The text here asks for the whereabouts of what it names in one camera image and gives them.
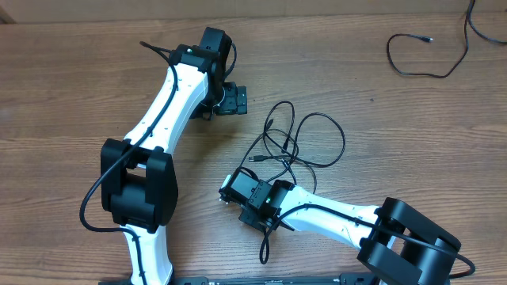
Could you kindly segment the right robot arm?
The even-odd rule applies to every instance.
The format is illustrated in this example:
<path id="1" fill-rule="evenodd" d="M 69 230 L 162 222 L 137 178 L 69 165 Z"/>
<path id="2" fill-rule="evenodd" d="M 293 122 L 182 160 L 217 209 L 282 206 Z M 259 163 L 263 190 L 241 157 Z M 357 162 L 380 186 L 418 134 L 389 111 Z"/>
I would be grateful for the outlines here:
<path id="1" fill-rule="evenodd" d="M 219 194 L 265 236 L 282 226 L 356 249 L 357 259 L 385 284 L 448 284 L 453 277 L 460 241 L 399 199 L 386 198 L 380 207 L 341 203 L 286 180 L 266 182 L 244 168 L 227 176 Z"/>

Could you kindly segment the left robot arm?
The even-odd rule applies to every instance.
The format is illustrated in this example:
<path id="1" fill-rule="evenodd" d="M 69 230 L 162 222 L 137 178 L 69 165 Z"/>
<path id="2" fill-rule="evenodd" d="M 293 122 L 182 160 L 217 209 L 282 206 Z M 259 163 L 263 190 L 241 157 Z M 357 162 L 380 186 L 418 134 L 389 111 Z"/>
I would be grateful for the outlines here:
<path id="1" fill-rule="evenodd" d="M 223 30 L 211 27 L 198 45 L 152 47 L 168 64 L 161 89 L 123 139 L 107 139 L 101 148 L 101 204 L 128 242 L 132 274 L 126 284 L 172 279 L 166 225 L 178 198 L 173 152 L 190 119 L 246 114 L 246 87 L 226 80 L 234 68 L 227 57 L 235 50 Z"/>

